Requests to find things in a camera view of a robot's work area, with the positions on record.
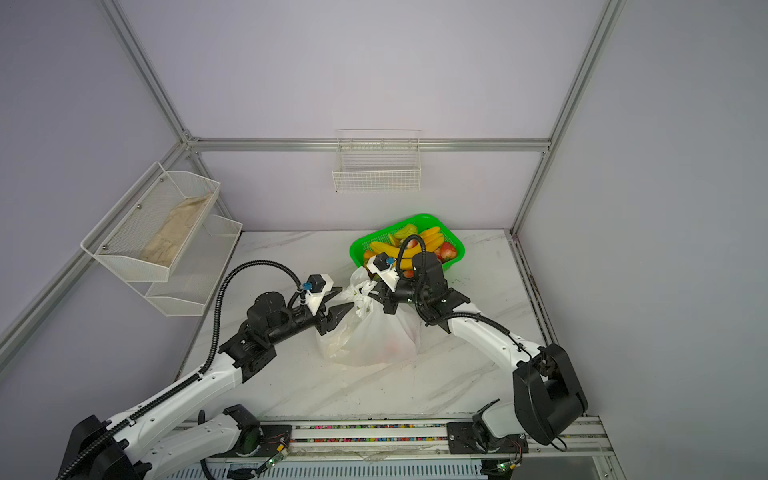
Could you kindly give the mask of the upper white mesh shelf bin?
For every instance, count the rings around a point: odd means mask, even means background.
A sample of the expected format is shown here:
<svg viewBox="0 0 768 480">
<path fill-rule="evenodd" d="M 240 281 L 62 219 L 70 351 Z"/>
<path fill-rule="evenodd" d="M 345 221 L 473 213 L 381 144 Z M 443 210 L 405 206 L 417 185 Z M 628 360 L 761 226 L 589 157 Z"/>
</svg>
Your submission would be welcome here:
<svg viewBox="0 0 768 480">
<path fill-rule="evenodd" d="M 211 212 L 220 183 L 189 172 L 167 170 L 156 162 L 80 243 L 81 249 L 126 283 L 170 280 L 191 240 Z M 158 247 L 173 213 L 184 206 L 191 219 L 174 235 L 170 252 Z"/>
</svg>

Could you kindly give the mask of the lower white mesh shelf bin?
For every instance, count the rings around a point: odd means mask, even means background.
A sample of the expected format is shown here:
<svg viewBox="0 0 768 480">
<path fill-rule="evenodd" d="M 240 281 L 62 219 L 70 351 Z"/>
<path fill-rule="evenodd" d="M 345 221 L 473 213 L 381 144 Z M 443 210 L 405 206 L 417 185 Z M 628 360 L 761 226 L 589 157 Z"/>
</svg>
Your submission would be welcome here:
<svg viewBox="0 0 768 480">
<path fill-rule="evenodd" d="M 167 282 L 150 283 L 141 296 L 166 317 L 199 317 L 214 296 L 242 224 L 210 214 Z"/>
</svg>

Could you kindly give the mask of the white mesh shelf bin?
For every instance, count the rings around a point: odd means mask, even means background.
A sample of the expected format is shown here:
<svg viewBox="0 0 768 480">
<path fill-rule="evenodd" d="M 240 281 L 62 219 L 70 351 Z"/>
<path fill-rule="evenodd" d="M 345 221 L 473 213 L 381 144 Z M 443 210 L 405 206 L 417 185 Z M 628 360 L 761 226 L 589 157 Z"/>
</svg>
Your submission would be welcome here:
<svg viewBox="0 0 768 480">
<path fill-rule="evenodd" d="M 170 280 L 191 240 L 211 212 L 220 183 L 189 172 L 167 170 L 156 162 L 80 243 L 81 249 L 126 283 Z M 170 252 L 158 247 L 173 213 L 184 206 L 191 219 L 174 235 Z"/>
<path fill-rule="evenodd" d="M 166 317 L 199 317 L 214 296 L 242 224 L 210 214 L 167 282 L 150 283 L 141 296 Z"/>
</svg>

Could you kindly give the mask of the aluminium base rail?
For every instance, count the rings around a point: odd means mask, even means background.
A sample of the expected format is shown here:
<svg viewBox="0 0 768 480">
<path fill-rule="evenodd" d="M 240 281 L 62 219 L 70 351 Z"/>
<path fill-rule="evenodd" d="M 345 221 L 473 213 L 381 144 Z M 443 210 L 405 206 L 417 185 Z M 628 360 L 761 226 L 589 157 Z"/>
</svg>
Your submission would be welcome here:
<svg viewBox="0 0 768 480">
<path fill-rule="evenodd" d="M 147 479 L 622 479 L 601 421 L 582 417 L 554 444 L 494 438 L 458 419 L 263 423 L 219 415 L 139 458 Z"/>
</svg>

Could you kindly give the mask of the beige cloth in bin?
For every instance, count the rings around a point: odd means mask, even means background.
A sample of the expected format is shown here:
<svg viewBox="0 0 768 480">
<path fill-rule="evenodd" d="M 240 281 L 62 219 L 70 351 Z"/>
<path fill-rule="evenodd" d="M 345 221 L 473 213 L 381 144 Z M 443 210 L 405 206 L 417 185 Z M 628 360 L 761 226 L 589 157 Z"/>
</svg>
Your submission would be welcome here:
<svg viewBox="0 0 768 480">
<path fill-rule="evenodd" d="M 211 195 L 186 198 L 170 212 L 159 231 L 143 249 L 140 259 L 170 267 L 207 205 Z"/>
</svg>

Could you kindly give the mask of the fake green starfruit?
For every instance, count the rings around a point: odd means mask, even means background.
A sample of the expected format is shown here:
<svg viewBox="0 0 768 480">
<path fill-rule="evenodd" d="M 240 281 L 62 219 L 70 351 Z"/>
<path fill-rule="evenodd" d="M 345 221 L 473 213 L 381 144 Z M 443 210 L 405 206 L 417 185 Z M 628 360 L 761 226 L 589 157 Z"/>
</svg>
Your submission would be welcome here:
<svg viewBox="0 0 768 480">
<path fill-rule="evenodd" d="M 411 235 L 416 235 L 418 232 L 419 230 L 416 225 L 406 224 L 405 226 L 397 230 L 395 233 L 393 233 L 392 237 L 396 240 L 402 241 Z"/>
</svg>

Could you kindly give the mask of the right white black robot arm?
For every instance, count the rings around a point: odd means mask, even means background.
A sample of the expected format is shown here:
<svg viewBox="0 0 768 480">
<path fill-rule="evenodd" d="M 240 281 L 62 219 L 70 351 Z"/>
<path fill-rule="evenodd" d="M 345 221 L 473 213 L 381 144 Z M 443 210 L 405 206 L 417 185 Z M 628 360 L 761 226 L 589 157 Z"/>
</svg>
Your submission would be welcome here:
<svg viewBox="0 0 768 480">
<path fill-rule="evenodd" d="M 473 416 L 478 447 L 521 435 L 551 445 L 588 409 L 588 400 L 567 352 L 514 334 L 481 313 L 469 297 L 451 287 L 433 253 L 418 253 L 411 275 L 387 254 L 370 258 L 368 273 L 378 278 L 369 295 L 386 313 L 408 304 L 427 326 L 438 326 L 486 355 L 509 374 L 513 398 L 493 400 Z"/>
</svg>

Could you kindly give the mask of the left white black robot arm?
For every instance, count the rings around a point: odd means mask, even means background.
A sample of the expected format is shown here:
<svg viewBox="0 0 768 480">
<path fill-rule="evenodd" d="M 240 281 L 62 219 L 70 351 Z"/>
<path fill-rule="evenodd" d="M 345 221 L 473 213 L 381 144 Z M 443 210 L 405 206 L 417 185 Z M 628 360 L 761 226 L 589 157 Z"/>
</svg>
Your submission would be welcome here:
<svg viewBox="0 0 768 480">
<path fill-rule="evenodd" d="M 72 430 L 61 479 L 162 479 L 192 463 L 233 451 L 249 456 L 286 447 L 285 432 L 270 436 L 243 405 L 225 408 L 197 426 L 175 428 L 215 398 L 250 380 L 276 357 L 276 346 L 307 329 L 332 332 L 354 305 L 330 305 L 331 287 L 307 293 L 292 309 L 278 292 L 260 295 L 237 333 L 216 343 L 204 364 L 139 405 L 101 421 L 90 416 Z"/>
</svg>

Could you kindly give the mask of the white plastic bag lemon print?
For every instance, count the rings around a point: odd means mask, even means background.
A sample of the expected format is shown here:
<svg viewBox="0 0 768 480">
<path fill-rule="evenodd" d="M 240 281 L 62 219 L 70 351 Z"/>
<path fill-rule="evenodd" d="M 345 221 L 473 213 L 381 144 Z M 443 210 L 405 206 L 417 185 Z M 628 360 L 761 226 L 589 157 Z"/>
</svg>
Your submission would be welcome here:
<svg viewBox="0 0 768 480">
<path fill-rule="evenodd" d="M 315 335 L 320 355 L 333 363 L 352 367 L 393 364 L 415 358 L 421 347 L 421 319 L 408 305 L 387 314 L 369 296 L 376 283 L 365 268 L 357 268 L 349 285 L 331 301 L 334 306 L 351 302 L 337 327 Z"/>
</svg>

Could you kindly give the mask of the green plastic fruit basket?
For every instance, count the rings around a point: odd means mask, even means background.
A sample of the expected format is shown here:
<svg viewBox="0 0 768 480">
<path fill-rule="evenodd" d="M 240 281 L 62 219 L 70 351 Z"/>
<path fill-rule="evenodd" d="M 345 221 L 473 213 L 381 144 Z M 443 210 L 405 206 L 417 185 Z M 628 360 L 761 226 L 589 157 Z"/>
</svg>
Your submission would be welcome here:
<svg viewBox="0 0 768 480">
<path fill-rule="evenodd" d="M 414 274 L 411 259 L 420 249 L 418 240 L 409 240 L 412 235 L 422 238 L 427 249 L 437 256 L 444 270 L 448 270 L 465 256 L 463 243 L 441 220 L 430 214 L 417 214 L 364 235 L 351 244 L 349 254 L 353 263 L 361 267 L 381 253 L 395 259 L 404 245 L 400 269 L 406 278 L 412 278 Z"/>
</svg>

